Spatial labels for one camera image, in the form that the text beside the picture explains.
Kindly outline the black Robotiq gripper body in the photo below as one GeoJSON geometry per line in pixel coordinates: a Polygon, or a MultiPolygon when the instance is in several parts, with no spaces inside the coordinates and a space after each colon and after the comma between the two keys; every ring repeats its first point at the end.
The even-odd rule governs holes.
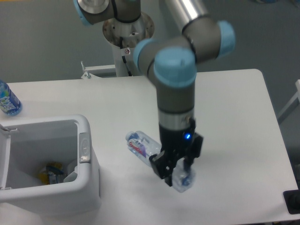
{"type": "Polygon", "coordinates": [[[170,130],[159,125],[161,151],[164,152],[167,164],[176,164],[181,158],[185,158],[188,164],[193,164],[191,147],[195,135],[195,123],[190,123],[188,128],[182,130],[170,130]]]}

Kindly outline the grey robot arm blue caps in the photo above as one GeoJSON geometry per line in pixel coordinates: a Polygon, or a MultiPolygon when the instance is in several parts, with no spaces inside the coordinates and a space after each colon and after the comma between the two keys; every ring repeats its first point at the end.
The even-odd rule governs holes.
{"type": "Polygon", "coordinates": [[[75,0],[73,4],[83,24],[103,23],[106,40],[131,51],[137,71],[156,87],[162,147],[148,161],[167,185],[186,190],[194,180],[191,166],[203,142],[195,131],[196,66],[234,50],[232,25],[211,19],[201,0],[167,0],[181,35],[159,42],[138,0],[75,0]]]}

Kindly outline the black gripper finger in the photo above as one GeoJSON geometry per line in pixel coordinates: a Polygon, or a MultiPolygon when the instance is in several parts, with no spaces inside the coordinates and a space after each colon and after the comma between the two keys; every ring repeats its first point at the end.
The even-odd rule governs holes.
{"type": "Polygon", "coordinates": [[[191,166],[194,163],[195,158],[199,158],[201,154],[202,149],[202,143],[203,143],[203,137],[199,135],[198,133],[195,133],[191,145],[188,147],[186,154],[184,156],[184,170],[187,173],[191,172],[191,166]]]}
{"type": "Polygon", "coordinates": [[[176,151],[161,151],[149,157],[154,173],[170,187],[173,186],[173,171],[178,160],[179,153],[176,151]]]}

